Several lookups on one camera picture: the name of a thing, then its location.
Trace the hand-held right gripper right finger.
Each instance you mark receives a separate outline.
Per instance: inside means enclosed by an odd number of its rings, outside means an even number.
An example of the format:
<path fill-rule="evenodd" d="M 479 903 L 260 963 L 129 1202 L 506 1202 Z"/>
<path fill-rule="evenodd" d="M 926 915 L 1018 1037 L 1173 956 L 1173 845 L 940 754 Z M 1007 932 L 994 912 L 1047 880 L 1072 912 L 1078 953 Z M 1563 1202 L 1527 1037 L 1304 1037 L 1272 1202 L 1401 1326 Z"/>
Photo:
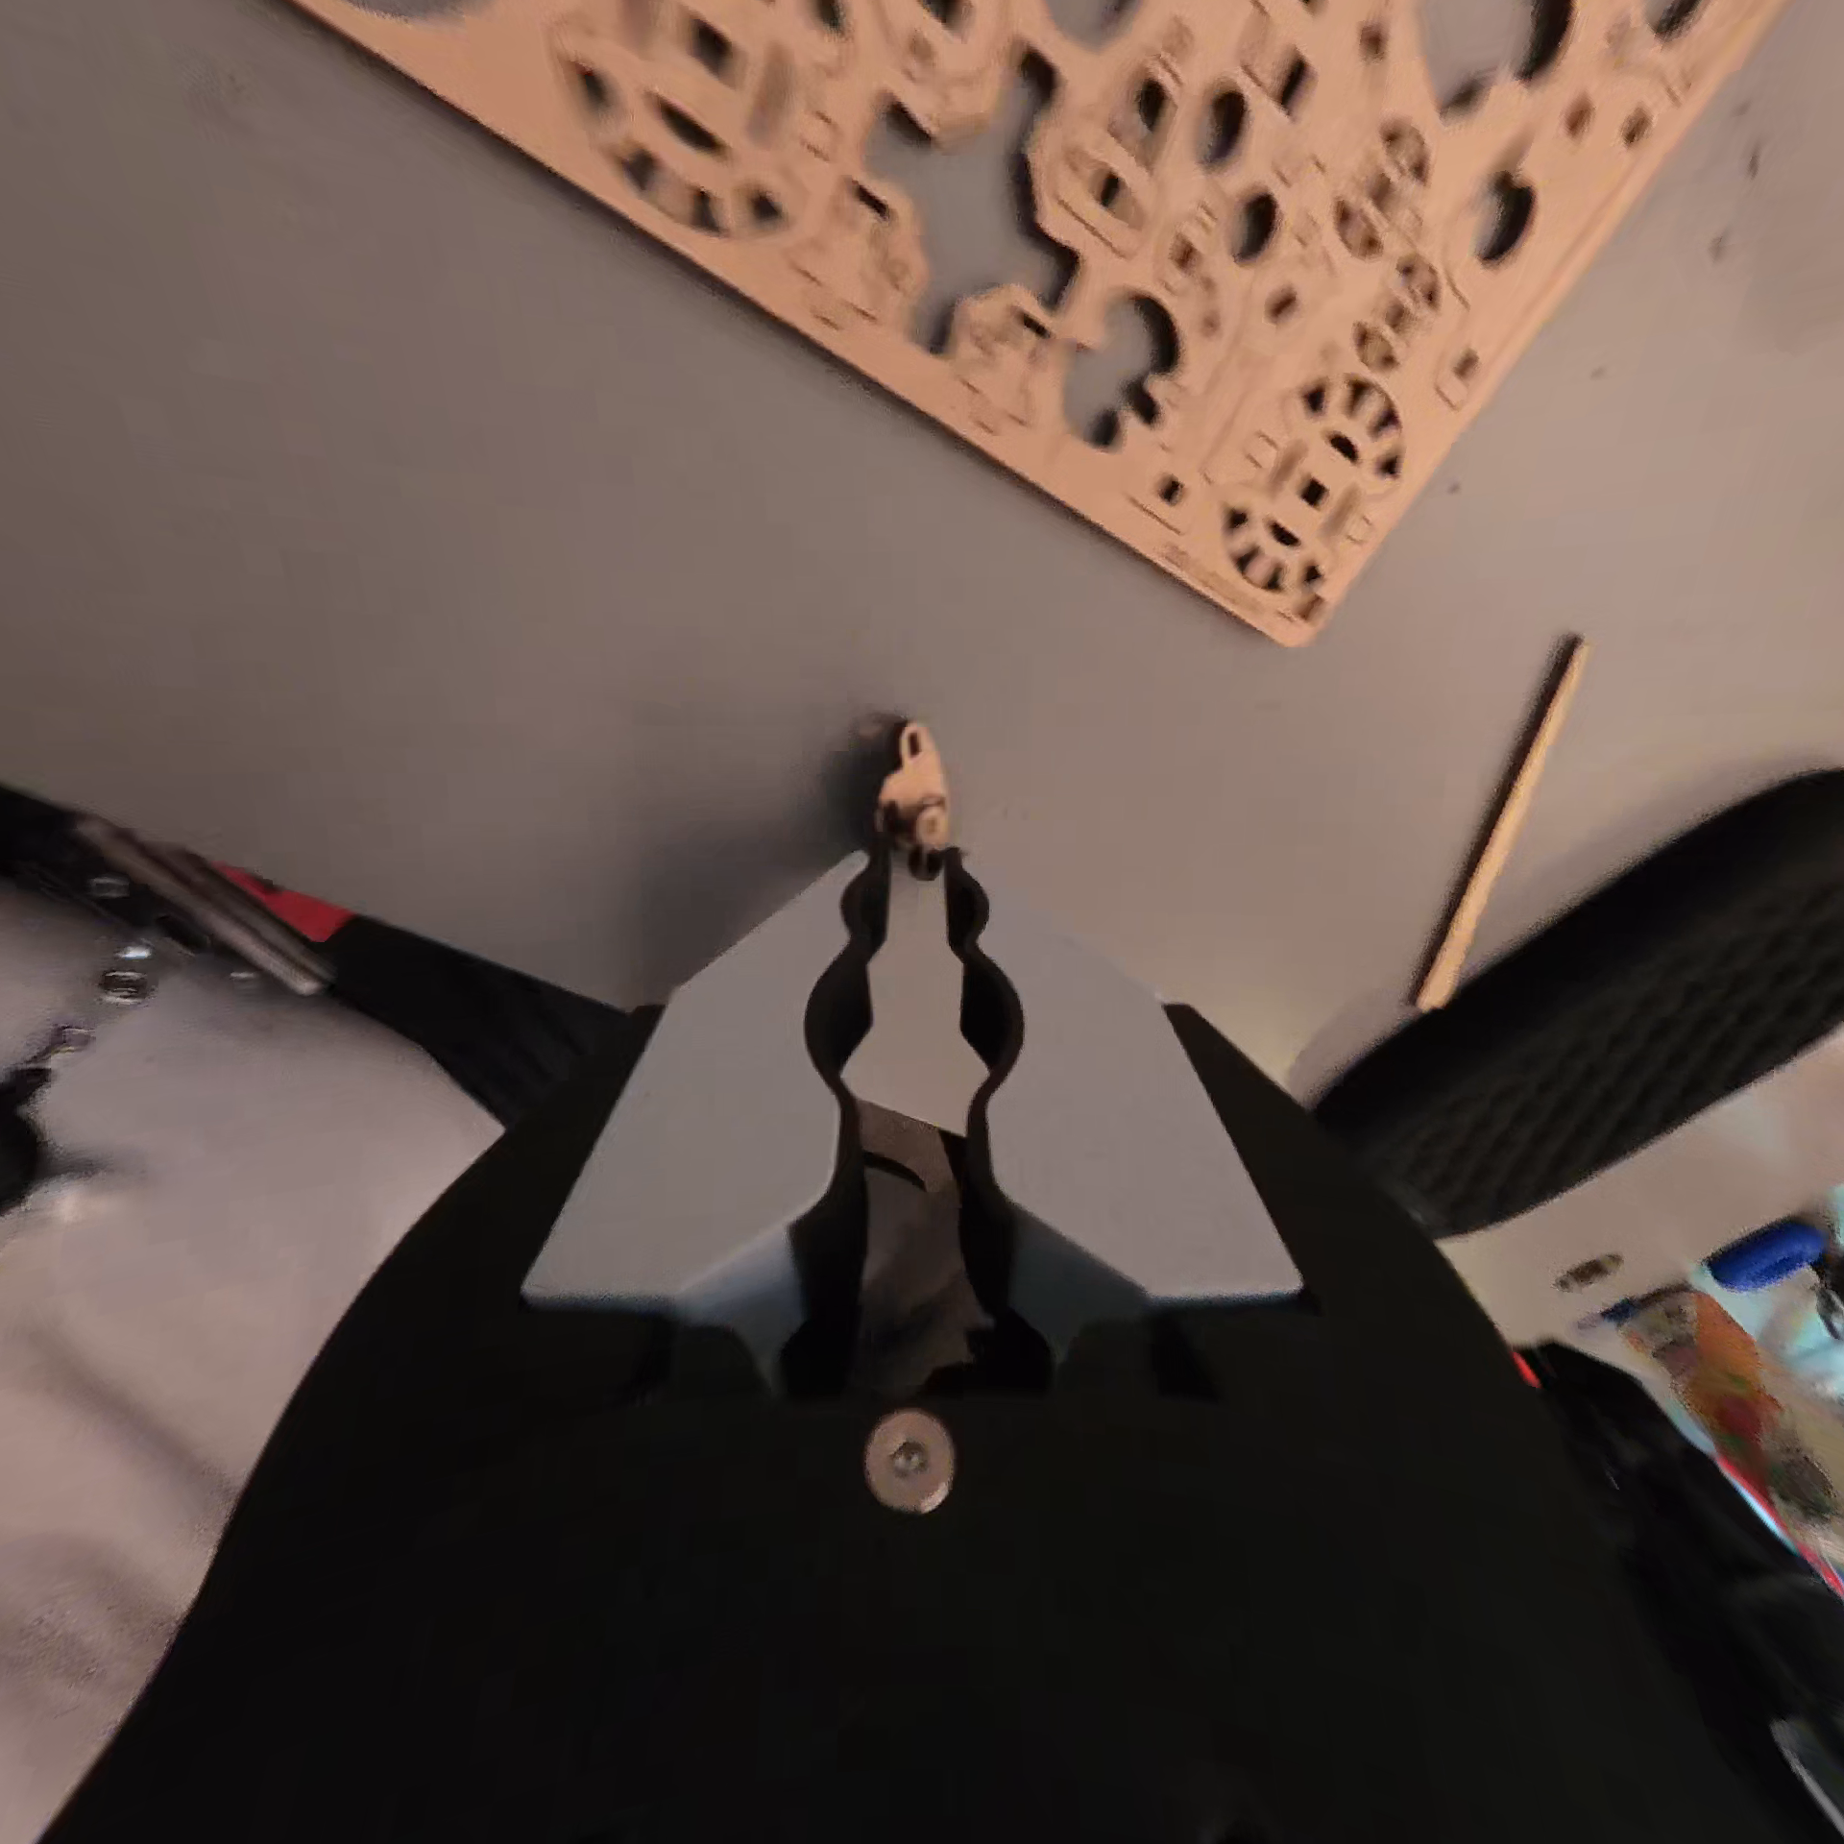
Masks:
<path fill-rule="evenodd" d="M 940 1387 L 1222 1387 L 1209 1333 L 1304 1274 L 1155 986 L 940 856 L 956 1045 L 956 1262 L 978 1326 Z"/>

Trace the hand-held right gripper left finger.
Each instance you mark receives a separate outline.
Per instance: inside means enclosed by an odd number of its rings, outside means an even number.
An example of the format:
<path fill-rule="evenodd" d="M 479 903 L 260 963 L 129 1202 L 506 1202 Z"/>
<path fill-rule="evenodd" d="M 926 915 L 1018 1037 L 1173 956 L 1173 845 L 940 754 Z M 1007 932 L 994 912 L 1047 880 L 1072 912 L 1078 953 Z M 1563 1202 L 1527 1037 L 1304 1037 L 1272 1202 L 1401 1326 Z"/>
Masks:
<path fill-rule="evenodd" d="M 866 1301 L 866 1128 L 891 856 L 851 852 L 645 1028 L 534 1274 L 534 1314 L 723 1326 L 786 1400 L 842 1387 Z"/>

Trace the oval wooden link part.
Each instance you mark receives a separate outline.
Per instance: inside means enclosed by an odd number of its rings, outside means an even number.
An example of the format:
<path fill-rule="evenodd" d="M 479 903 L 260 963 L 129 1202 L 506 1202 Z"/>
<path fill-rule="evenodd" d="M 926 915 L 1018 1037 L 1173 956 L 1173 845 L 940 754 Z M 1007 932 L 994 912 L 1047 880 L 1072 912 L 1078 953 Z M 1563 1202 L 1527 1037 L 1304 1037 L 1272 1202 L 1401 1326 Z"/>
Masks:
<path fill-rule="evenodd" d="M 949 765 L 921 718 L 891 723 L 891 776 L 875 795 L 875 837 L 891 845 L 891 856 L 912 867 L 912 880 L 940 880 L 956 852 Z"/>

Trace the laser-cut wooden parts sheet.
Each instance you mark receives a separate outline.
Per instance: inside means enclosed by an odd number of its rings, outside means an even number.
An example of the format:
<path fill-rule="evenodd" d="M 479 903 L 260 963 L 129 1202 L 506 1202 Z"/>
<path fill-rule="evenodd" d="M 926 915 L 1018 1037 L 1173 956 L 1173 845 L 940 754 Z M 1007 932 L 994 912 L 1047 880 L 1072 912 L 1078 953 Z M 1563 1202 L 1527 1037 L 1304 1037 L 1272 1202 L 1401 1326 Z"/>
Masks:
<path fill-rule="evenodd" d="M 1304 647 L 1780 0 L 299 0 Z"/>

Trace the black mesh wrist rest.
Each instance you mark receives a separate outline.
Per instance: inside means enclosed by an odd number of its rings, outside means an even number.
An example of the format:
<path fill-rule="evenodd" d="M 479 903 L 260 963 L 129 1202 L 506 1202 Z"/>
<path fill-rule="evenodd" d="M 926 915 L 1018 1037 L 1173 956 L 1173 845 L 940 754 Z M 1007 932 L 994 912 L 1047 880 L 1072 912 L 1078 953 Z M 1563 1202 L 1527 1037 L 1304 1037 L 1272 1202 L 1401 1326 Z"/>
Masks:
<path fill-rule="evenodd" d="M 1836 1028 L 1844 774 L 1800 774 L 1373 1045 L 1312 1121 L 1442 1240 L 1557 1202 Z"/>

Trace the thin wooden stick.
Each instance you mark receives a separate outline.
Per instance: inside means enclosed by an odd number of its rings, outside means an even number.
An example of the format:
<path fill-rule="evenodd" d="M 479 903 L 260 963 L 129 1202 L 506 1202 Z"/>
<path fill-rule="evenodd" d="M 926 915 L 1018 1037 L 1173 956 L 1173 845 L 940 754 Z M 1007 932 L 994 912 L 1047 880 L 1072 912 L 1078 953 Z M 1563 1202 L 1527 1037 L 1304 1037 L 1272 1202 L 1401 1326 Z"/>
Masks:
<path fill-rule="evenodd" d="M 1523 723 L 1523 752 L 1516 752 L 1516 765 L 1502 765 L 1502 776 L 1489 795 L 1489 815 L 1480 815 L 1480 837 L 1464 852 L 1464 874 L 1459 874 L 1459 884 L 1442 903 L 1442 928 L 1427 943 L 1427 963 L 1417 963 L 1417 986 L 1413 986 L 1417 1018 L 1442 1009 L 1459 999 L 1459 978 L 1464 978 L 1475 932 L 1489 915 L 1489 893 L 1499 893 L 1523 837 L 1527 837 L 1527 808 L 1535 808 L 1553 752 L 1557 752 L 1557 731 L 1577 718 L 1582 673 L 1589 673 L 1589 643 L 1563 633 L 1557 653 L 1553 653 L 1553 676 L 1543 676 L 1543 697 L 1535 697 L 1535 707 Z"/>

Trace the grey metal bar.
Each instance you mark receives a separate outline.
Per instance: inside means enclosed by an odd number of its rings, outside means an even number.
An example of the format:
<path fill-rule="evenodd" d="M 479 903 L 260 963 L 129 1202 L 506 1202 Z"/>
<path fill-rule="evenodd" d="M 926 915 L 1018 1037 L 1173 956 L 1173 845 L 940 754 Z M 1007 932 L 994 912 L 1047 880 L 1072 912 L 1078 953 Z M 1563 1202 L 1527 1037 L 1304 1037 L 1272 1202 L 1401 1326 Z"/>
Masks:
<path fill-rule="evenodd" d="M 333 963 L 310 932 L 290 932 L 279 912 L 260 912 L 238 880 L 226 880 L 207 856 L 140 845 L 109 815 L 66 815 L 66 837 L 125 874 L 140 893 L 158 893 L 158 915 L 187 928 L 179 943 L 207 943 L 238 972 L 260 972 L 288 999 L 326 999 Z"/>

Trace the colourful printed packet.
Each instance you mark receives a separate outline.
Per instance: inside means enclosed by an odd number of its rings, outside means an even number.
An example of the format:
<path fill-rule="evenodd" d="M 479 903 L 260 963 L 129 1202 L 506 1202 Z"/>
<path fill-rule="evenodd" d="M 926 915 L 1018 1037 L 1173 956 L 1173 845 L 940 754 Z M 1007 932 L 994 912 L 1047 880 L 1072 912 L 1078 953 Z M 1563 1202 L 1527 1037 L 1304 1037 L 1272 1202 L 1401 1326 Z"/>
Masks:
<path fill-rule="evenodd" d="M 1804 1387 L 1756 1333 L 1706 1289 L 1653 1289 L 1620 1301 L 1620 1343 L 1646 1378 L 1694 1429 L 1743 1504 L 1844 1592 L 1844 1407 Z"/>

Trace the blue plastic object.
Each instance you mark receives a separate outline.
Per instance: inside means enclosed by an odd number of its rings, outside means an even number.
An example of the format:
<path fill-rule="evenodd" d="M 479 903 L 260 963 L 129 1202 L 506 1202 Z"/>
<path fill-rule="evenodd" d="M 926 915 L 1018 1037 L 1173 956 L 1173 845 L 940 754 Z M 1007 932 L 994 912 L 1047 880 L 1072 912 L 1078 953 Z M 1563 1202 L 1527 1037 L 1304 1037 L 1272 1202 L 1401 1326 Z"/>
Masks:
<path fill-rule="evenodd" d="M 1724 1249 L 1706 1258 L 1706 1274 L 1710 1274 L 1710 1289 L 1725 1289 L 1725 1294 L 1756 1294 L 1756 1289 L 1780 1289 L 1792 1274 L 1810 1274 L 1818 1258 L 1829 1258 L 1829 1225 L 1804 1218 L 1804 1209 L 1792 1209 L 1792 1218 L 1767 1218 L 1767 1225 L 1724 1240 Z"/>

